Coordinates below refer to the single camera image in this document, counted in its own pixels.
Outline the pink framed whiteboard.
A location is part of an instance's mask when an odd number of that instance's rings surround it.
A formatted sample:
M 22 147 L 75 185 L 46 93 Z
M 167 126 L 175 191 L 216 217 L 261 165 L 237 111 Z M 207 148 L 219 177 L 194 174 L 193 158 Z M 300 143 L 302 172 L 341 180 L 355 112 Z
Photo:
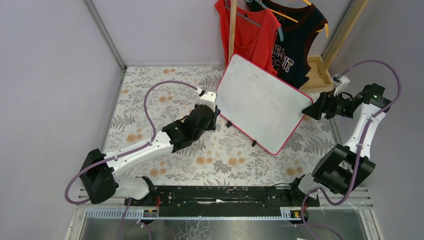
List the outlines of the pink framed whiteboard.
M 216 104 L 227 121 L 271 155 L 277 155 L 300 125 L 307 94 L 234 54 L 217 86 Z

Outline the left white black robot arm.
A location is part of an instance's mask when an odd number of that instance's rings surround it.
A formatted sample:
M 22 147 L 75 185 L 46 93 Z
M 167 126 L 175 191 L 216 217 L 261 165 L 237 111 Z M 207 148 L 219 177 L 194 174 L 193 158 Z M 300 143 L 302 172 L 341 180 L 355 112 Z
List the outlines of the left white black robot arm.
M 152 141 L 109 153 L 101 153 L 98 148 L 90 151 L 79 173 L 89 202 L 96 205 L 113 196 L 141 200 L 151 195 L 155 189 L 148 177 L 131 178 L 124 173 L 143 161 L 165 157 L 191 146 L 205 131 L 216 129 L 219 113 L 217 106 L 197 104 L 189 115 L 164 126 Z

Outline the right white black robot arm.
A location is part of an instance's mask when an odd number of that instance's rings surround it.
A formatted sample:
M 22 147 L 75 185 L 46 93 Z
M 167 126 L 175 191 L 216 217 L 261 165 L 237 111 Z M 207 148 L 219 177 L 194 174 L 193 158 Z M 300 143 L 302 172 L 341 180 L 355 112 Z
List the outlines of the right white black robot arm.
M 344 144 L 336 144 L 321 158 L 311 176 L 301 176 L 291 183 L 287 194 L 289 203 L 299 203 L 307 193 L 319 187 L 346 196 L 374 171 L 376 165 L 370 160 L 370 147 L 391 103 L 383 96 L 384 91 L 383 86 L 373 83 L 348 98 L 335 91 L 322 92 L 315 103 L 301 111 L 315 120 L 346 117 L 353 119 L 355 126 Z

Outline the wooden clothes rack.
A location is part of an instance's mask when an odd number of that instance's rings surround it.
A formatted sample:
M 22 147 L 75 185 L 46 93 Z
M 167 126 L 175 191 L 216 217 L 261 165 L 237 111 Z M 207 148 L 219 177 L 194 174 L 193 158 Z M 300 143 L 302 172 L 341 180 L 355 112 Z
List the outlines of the wooden clothes rack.
M 245 7 L 241 9 L 245 11 L 249 11 L 249 12 L 259 12 L 262 9 L 271 10 L 269 7 L 264 5 L 263 0 L 246 0 L 244 2 L 244 5 Z M 232 56 L 235 55 L 234 43 L 235 43 L 237 8 L 239 7 L 230 1 L 230 8 L 229 8 L 230 9 L 230 31 L 229 31 L 230 37 L 229 37 L 228 63 L 230 62 L 230 59 L 232 58 Z M 278 29 L 277 34 L 279 35 L 277 39 L 280 39 L 281 41 L 283 41 L 284 35 L 283 35 L 282 26 Z M 321 92 L 325 90 L 330 90 L 333 87 L 333 83 L 330 80 L 329 68 L 333 59 L 336 56 L 336 51 L 328 51 L 324 55 L 319 55 L 319 54 L 312 55 L 310 53 L 310 50 L 307 56 L 307 62 L 309 66 L 311 67 L 311 69 L 309 73 L 306 75 L 307 77 L 309 77 L 309 80 L 303 86 L 301 86 L 299 90 L 302 90 L 307 93 L 317 93 L 317 92 Z

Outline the floral patterned tablecloth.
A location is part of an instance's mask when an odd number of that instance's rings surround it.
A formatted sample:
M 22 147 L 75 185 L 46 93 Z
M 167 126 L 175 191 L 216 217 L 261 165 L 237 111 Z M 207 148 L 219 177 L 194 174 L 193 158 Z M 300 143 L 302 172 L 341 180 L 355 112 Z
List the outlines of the floral patterned tablecloth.
M 129 147 L 152 137 L 153 128 L 188 115 L 198 96 L 194 87 L 215 89 L 219 66 L 129 67 L 121 85 L 104 151 Z M 145 160 L 125 173 L 149 177 L 155 185 L 271 186 L 288 184 L 312 173 L 336 143 L 326 119 L 305 117 L 277 155 L 251 142 L 227 120 L 217 118 L 216 130 L 205 132 L 176 153 Z

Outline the dark navy basketball jersey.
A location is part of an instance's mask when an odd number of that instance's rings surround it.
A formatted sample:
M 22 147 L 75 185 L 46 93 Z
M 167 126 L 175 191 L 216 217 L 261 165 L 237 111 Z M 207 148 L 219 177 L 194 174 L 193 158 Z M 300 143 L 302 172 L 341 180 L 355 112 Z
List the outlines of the dark navy basketball jersey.
M 263 3 L 267 6 L 268 0 L 264 0 Z M 279 79 L 299 89 L 309 80 L 307 74 L 311 67 L 308 64 L 308 55 L 319 33 L 312 31 L 311 26 L 289 31 L 282 25 L 281 28 L 283 41 L 278 38 L 275 40 L 272 51 L 273 68 L 277 71 L 276 76 Z

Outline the red tank top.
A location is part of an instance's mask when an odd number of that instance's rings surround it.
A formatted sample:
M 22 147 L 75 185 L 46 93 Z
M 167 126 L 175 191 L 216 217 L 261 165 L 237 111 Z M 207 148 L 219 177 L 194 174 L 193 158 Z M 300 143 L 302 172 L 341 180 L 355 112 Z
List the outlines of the red tank top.
M 230 6 L 229 0 L 218 0 L 214 4 L 219 14 L 220 34 L 225 63 L 229 63 L 230 40 Z M 270 9 L 246 11 L 237 8 L 234 31 L 233 53 L 244 57 L 265 71 L 276 75 L 273 67 L 272 53 L 279 37 L 281 24 Z

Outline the yellow clothes hanger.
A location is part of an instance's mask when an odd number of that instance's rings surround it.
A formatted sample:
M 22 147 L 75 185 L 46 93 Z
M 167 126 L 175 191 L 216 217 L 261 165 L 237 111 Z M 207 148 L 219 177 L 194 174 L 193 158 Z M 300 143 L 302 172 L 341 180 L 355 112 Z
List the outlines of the yellow clothes hanger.
M 317 34 L 324 31 L 325 37 L 328 39 L 330 36 L 329 22 L 324 14 L 309 0 L 302 2 L 306 6 L 300 8 L 284 6 L 271 0 L 266 5 L 287 32 L 297 30 L 300 27 L 311 26 L 311 31 L 315 31 Z

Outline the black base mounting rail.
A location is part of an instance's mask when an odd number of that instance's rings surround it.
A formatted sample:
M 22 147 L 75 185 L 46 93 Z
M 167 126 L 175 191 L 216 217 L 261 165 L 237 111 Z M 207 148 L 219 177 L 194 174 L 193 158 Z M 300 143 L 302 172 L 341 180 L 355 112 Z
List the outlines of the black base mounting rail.
M 305 194 L 290 186 L 158 186 L 149 196 L 126 199 L 152 207 L 159 217 L 298 218 Z

